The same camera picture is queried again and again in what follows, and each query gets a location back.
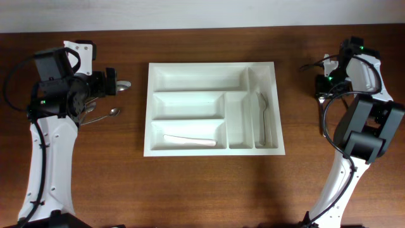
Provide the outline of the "steel fork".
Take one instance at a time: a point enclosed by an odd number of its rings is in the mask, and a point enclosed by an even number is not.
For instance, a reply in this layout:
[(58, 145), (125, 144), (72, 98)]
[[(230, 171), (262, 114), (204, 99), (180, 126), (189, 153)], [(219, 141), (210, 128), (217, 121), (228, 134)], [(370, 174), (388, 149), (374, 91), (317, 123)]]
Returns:
[(325, 137), (324, 131), (323, 131), (323, 125), (322, 125), (322, 120), (323, 120), (323, 104), (325, 102), (325, 98), (323, 96), (320, 96), (318, 98), (318, 111), (319, 111), (319, 127), (320, 127), (320, 134)]
[(266, 121), (265, 121), (265, 111), (268, 107), (268, 102), (265, 96), (261, 92), (256, 93), (259, 105), (259, 123), (261, 128), (259, 130), (259, 144), (261, 146), (266, 145)]

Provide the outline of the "white plastic knife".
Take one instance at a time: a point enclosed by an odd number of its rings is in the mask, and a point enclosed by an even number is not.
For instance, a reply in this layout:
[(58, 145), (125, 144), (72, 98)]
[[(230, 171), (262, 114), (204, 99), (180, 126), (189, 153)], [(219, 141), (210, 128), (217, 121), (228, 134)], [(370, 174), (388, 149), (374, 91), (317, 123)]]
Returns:
[(196, 139), (196, 138), (189, 138), (189, 137), (180, 137), (180, 136), (172, 136), (165, 134), (163, 138), (175, 144), (198, 144), (202, 146), (214, 147), (217, 145), (217, 142), (213, 139)]

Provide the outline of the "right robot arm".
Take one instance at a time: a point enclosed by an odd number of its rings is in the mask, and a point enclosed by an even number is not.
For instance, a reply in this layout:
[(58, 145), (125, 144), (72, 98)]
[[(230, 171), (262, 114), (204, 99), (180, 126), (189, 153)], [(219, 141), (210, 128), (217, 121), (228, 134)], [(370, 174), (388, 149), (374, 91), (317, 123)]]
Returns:
[[(404, 106), (393, 101), (380, 73), (380, 53), (351, 37), (339, 53), (313, 64), (324, 72), (315, 78), (320, 130), (335, 148), (332, 169), (319, 200), (299, 227), (341, 227), (342, 216), (361, 176), (385, 154), (404, 118)], [(333, 103), (353, 96), (333, 134), (327, 113)]]

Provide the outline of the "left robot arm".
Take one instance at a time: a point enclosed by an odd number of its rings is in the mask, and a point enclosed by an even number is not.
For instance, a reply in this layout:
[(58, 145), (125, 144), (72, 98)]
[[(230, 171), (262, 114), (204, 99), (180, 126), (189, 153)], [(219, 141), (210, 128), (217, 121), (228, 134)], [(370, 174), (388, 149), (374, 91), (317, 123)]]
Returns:
[(35, 53), (33, 59), (40, 81), (27, 106), (32, 157), (17, 227), (87, 227), (73, 209), (73, 147), (86, 102), (114, 96), (117, 73), (113, 68), (92, 69), (92, 42), (66, 41), (63, 47)]

